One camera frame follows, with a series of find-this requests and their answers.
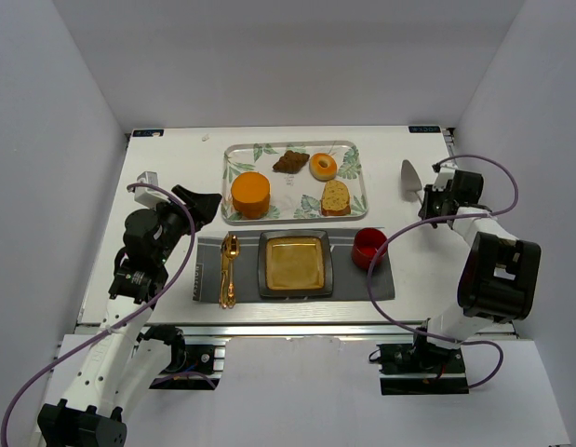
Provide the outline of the yellow loaf cake slice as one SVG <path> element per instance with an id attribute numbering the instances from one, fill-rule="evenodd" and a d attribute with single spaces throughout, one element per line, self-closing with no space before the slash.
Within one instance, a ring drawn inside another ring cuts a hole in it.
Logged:
<path id="1" fill-rule="evenodd" d="M 351 213 L 350 193 L 340 181 L 326 182 L 321 196 L 321 214 L 323 216 L 344 216 Z"/>

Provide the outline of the brown chocolate bread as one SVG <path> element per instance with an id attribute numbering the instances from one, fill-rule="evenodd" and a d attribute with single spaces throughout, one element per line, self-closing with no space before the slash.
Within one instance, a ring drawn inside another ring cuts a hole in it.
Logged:
<path id="1" fill-rule="evenodd" d="M 287 150 L 273 164 L 273 171 L 286 174 L 296 174 L 306 165 L 309 158 L 310 156 L 306 153 Z"/>

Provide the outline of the blue table label left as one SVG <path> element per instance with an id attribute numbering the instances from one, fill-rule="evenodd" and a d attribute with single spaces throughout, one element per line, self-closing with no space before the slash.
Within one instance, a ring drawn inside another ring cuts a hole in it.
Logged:
<path id="1" fill-rule="evenodd" d="M 134 129 L 131 134 L 133 138 L 157 138 L 163 135 L 162 129 Z"/>

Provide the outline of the blue table label right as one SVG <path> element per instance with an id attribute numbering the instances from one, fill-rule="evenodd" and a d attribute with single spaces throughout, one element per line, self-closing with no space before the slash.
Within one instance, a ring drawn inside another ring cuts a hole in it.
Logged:
<path id="1" fill-rule="evenodd" d="M 408 126 L 409 133 L 442 133 L 439 126 Z"/>

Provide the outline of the silver cake server wooden handle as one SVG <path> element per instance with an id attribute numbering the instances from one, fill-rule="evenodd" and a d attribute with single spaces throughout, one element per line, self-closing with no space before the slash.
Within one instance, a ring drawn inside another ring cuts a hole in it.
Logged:
<path id="1" fill-rule="evenodd" d="M 423 203 L 423 185 L 417 170 L 404 159 L 400 168 L 400 191 L 403 199 Z"/>

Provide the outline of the aluminium table frame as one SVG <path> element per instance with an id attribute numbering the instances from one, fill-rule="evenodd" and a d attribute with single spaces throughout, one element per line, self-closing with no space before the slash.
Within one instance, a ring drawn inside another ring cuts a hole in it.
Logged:
<path id="1" fill-rule="evenodd" d="M 506 177 L 509 179 L 509 181 L 511 182 L 511 185 L 513 187 L 513 201 L 511 203 L 510 206 L 508 206 L 507 208 L 503 209 L 503 210 L 499 210 L 499 211 L 492 211 L 492 210 L 482 210 L 479 209 L 478 211 L 476 211 L 474 214 L 468 214 L 469 211 L 465 212 L 465 214 L 460 214 L 458 216 L 445 216 L 445 217 L 437 217 L 437 218 L 433 218 L 432 221 L 429 219 L 428 221 L 421 221 L 419 223 L 413 223 L 411 225 L 408 225 L 406 227 L 404 227 L 402 230 L 398 230 L 398 232 L 396 232 L 392 237 L 388 237 L 389 238 L 389 242 L 386 242 L 385 244 L 388 244 L 392 241 L 395 240 L 396 238 L 402 236 L 403 234 L 407 233 L 408 231 L 411 231 L 412 229 L 421 226 L 422 224 L 429 224 L 429 223 L 434 223 L 436 222 L 437 224 L 439 223 L 443 223 L 446 220 L 455 220 L 455 219 L 479 219 L 479 218 L 491 218 L 492 220 L 496 221 L 495 216 L 497 215 L 503 215 L 506 214 L 508 212 L 510 212 L 511 210 L 513 210 L 516 207 L 516 204 L 518 202 L 518 198 L 519 198 L 519 189 L 517 186 L 517 182 L 516 179 L 514 177 L 514 175 L 509 171 L 508 168 L 506 168 L 504 165 L 502 165 L 501 163 L 499 163 L 498 161 L 495 161 L 491 158 L 485 157 L 485 156 L 479 156 L 479 155 L 453 155 L 453 156 L 449 156 L 446 157 L 444 160 L 436 162 L 433 165 L 433 170 L 435 172 L 437 172 L 438 170 L 441 170 L 441 173 L 444 173 L 445 170 L 445 165 L 455 165 L 455 163 L 449 163 L 450 160 L 456 159 L 456 158 L 474 158 L 474 159 L 478 159 L 481 161 L 485 161 L 493 166 L 495 166 L 496 168 L 500 169 L 504 175 L 506 175 Z M 168 191 L 166 191 L 165 189 L 162 189 L 159 186 L 151 186 L 152 188 L 156 189 L 159 192 L 164 192 L 164 196 L 166 196 L 167 198 L 171 198 L 172 200 L 172 204 L 180 204 L 179 198 L 178 198 L 178 194 L 176 193 L 169 193 Z M 149 307 L 151 305 L 155 305 L 158 300 L 161 298 L 161 296 L 163 296 L 167 290 L 177 281 L 177 279 L 179 279 L 181 277 L 181 275 L 183 274 L 183 271 L 185 269 L 185 267 L 191 262 L 191 258 L 194 258 L 195 256 L 193 256 L 193 252 L 195 252 L 196 248 L 196 230 L 191 229 L 189 227 L 189 233 L 188 233 L 188 245 L 186 246 L 186 248 L 182 247 L 182 251 L 184 252 L 184 256 L 183 258 L 181 258 L 181 263 L 179 264 L 179 268 L 177 269 L 176 273 L 171 277 L 171 279 L 167 280 L 167 283 L 165 286 L 163 286 L 163 292 L 159 292 L 158 294 L 156 294 L 154 296 L 154 298 L 151 299 L 151 301 L 148 301 L 147 304 L 143 304 L 140 307 L 140 311 L 141 314 L 138 314 L 139 316 L 135 316 L 135 314 L 137 314 L 137 312 L 134 313 L 129 313 L 130 317 L 124 317 L 122 319 L 123 323 L 128 323 L 129 321 L 131 323 L 137 322 L 139 323 L 141 318 L 142 318 L 142 314 L 144 313 L 143 311 L 147 312 L 150 311 L 150 309 L 152 307 Z M 123 263 L 123 258 L 122 258 L 122 254 L 119 255 L 120 256 L 120 261 L 116 260 L 114 261 L 114 267 L 116 269 L 116 272 L 118 270 L 121 271 L 122 267 L 122 263 Z M 379 313 L 382 316 L 385 316 L 386 314 L 384 314 L 384 312 L 382 311 L 382 309 L 378 306 L 378 302 L 375 303 L 375 301 L 373 301 L 374 298 L 371 297 L 371 303 L 373 305 L 377 305 L 375 307 L 378 308 Z M 397 327 L 399 327 L 400 329 L 403 329 L 407 332 L 417 332 L 421 335 L 425 335 L 425 332 L 418 332 L 420 330 L 420 328 L 418 328 L 418 331 L 416 331 L 416 329 L 411 328 L 411 326 L 408 326 L 406 324 L 404 324 L 401 321 L 396 321 L 394 319 L 392 319 L 391 317 L 388 318 L 389 322 L 394 323 Z M 81 343 L 80 345 L 74 347 L 72 350 L 69 350 L 68 352 L 64 353 L 63 349 L 60 351 L 60 356 L 58 359 L 55 359 L 55 362 L 52 364 L 52 366 L 48 366 L 49 370 L 53 370 L 56 368 L 57 364 L 60 364 L 62 362 L 64 362 L 66 359 L 70 358 L 71 356 L 76 355 L 79 352 L 87 352 L 88 350 L 90 350 L 90 348 L 92 348 L 95 344 L 99 344 L 101 343 L 102 339 L 108 339 L 108 337 L 110 337 L 111 335 L 122 335 L 122 326 L 120 326 L 122 323 L 118 324 L 118 326 L 116 326 L 114 324 L 114 332 L 109 333 L 107 332 L 107 330 L 103 329 L 101 330 L 101 332 L 97 332 L 95 335 L 93 335 L 91 338 L 86 339 L 83 343 Z M 330 335 L 338 335 L 336 332 L 335 333 L 329 333 L 327 331 L 323 330 L 328 330 L 330 329 L 330 324 L 327 323 L 318 323 L 318 324 L 313 324 L 313 323 L 302 323 L 302 324 L 297 324 L 295 326 L 289 326 L 289 325 L 285 325 L 283 323 L 279 324 L 278 326 L 274 326 L 271 324 L 267 324 L 267 325 L 263 325 L 262 328 L 263 329 L 291 329 L 291 332 L 285 332 L 285 333 L 280 333 L 280 332 L 260 332 L 260 333 L 255 333 L 255 335 L 259 335 L 259 336 L 263 336 L 263 337 L 311 337 L 311 336 L 330 336 Z M 503 354 L 503 350 L 502 348 L 495 343 L 494 341 L 490 341 L 490 340 L 482 340 L 482 339 L 478 339 L 477 341 L 466 341 L 466 342 L 461 342 L 462 345 L 491 345 L 493 346 L 495 349 L 497 349 L 498 351 L 498 361 L 496 363 L 496 366 L 494 367 L 493 371 L 491 373 L 489 373 L 489 375 L 487 375 L 486 378 L 480 380 L 479 382 L 476 382 L 472 385 L 469 385 L 468 388 L 473 388 L 473 387 L 478 387 L 478 386 L 482 386 L 484 385 L 486 382 L 488 382 L 489 380 L 491 380 L 493 377 L 495 377 L 495 375 L 499 372 L 499 370 L 502 367 L 502 363 L 503 363 L 503 359 L 504 359 L 504 354 Z M 178 377 L 181 375 L 198 375 L 197 372 L 194 370 L 191 372 L 191 370 L 186 370 L 188 372 L 171 372 L 171 377 Z M 172 378 L 167 378 L 167 379 L 157 379 L 155 380 L 156 382 L 165 382 L 167 380 L 172 380 Z"/>

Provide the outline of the round orange cake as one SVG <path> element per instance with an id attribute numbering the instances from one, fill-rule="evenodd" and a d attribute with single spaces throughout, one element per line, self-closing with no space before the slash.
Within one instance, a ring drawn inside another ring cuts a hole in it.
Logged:
<path id="1" fill-rule="evenodd" d="M 247 219 L 259 219 L 270 206 L 270 183 L 258 172 L 244 172 L 232 183 L 231 197 L 237 212 Z"/>

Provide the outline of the black square plate gold centre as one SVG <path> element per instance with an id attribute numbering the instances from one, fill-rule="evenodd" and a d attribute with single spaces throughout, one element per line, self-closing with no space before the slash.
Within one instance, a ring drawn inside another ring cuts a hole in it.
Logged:
<path id="1" fill-rule="evenodd" d="M 259 294 L 269 299 L 327 297 L 333 262 L 324 230 L 263 232 L 258 247 Z"/>

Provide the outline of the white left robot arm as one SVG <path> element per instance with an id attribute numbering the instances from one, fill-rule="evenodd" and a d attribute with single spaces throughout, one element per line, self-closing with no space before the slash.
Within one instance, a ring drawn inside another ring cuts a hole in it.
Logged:
<path id="1" fill-rule="evenodd" d="M 85 360 L 59 402 L 44 404 L 38 414 L 48 446 L 123 445 L 126 420 L 157 376 L 185 368 L 181 330 L 144 326 L 174 281 L 168 258 L 183 237 L 213 221 L 222 196 L 180 185 L 170 193 L 138 183 L 129 189 L 141 208 L 125 219 L 100 331 L 85 344 Z"/>

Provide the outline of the grey striped placemat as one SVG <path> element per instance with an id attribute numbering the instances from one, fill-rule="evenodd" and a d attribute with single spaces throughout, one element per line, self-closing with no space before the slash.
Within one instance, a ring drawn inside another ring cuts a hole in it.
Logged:
<path id="1" fill-rule="evenodd" d="M 333 262 L 333 293 L 325 299 L 330 302 L 367 301 L 367 272 L 358 268 L 351 259 L 355 228 L 327 228 Z M 267 299 L 259 294 L 258 247 L 260 230 L 238 231 L 241 244 L 234 268 L 234 280 L 239 303 L 263 303 Z M 221 243 L 223 235 L 201 235 L 197 239 L 193 300 L 216 303 L 221 285 Z M 388 257 L 373 270 L 372 293 L 378 301 L 395 299 L 395 284 Z"/>

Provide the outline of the red cup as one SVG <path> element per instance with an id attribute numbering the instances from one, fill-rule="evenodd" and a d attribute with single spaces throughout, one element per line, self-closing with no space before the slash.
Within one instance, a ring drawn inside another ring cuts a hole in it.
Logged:
<path id="1" fill-rule="evenodd" d="M 351 258 L 354 264 L 365 271 L 368 271 L 374 258 L 377 258 L 376 265 L 382 263 L 386 250 L 381 246 L 387 241 L 387 236 L 377 228 L 366 227 L 360 229 L 354 238 L 351 251 Z"/>

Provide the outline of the leaf-patterned serving tray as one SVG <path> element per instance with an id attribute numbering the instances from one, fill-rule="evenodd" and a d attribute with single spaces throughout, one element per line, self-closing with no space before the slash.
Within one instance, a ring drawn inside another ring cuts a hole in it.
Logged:
<path id="1" fill-rule="evenodd" d="M 351 211 L 344 220 L 355 220 L 368 212 L 363 170 L 359 152 L 349 141 L 312 141 L 312 142 L 255 142 L 235 144 L 227 148 L 223 156 L 222 189 L 223 200 L 221 215 L 229 224 L 249 224 L 250 219 L 234 208 L 231 198 L 231 186 L 237 177 L 245 172 L 256 171 L 270 182 L 270 207 L 258 221 L 262 224 L 303 223 L 320 221 L 321 196 L 324 184 L 315 179 L 306 166 L 294 174 L 279 173 L 273 170 L 286 151 L 314 156 L 327 154 L 337 163 L 337 177 L 348 188 Z"/>

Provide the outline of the blue table label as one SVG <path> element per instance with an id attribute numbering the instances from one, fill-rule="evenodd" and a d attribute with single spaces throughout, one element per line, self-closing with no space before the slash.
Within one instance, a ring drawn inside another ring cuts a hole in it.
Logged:
<path id="1" fill-rule="evenodd" d="M 133 138 L 157 138 L 163 135 L 162 129 L 134 129 L 131 134 Z"/>
<path id="2" fill-rule="evenodd" d="M 439 126 L 408 126 L 409 133 L 442 133 Z"/>

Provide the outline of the gold fork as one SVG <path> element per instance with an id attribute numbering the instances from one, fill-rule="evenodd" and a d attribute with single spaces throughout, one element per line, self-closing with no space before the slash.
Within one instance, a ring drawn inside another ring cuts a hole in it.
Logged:
<path id="1" fill-rule="evenodd" d="M 227 277 L 228 277 L 228 259 L 226 256 L 228 248 L 228 236 L 223 239 L 221 243 L 221 285 L 220 285 L 220 298 L 219 304 L 220 308 L 225 309 L 227 307 Z"/>

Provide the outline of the glazed donut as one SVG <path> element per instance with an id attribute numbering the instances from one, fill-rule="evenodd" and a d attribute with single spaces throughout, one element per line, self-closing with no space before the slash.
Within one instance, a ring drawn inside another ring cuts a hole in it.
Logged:
<path id="1" fill-rule="evenodd" d="M 310 157 L 309 169 L 313 177 L 321 182 L 333 180 L 338 172 L 335 159 L 324 153 L 314 154 Z"/>

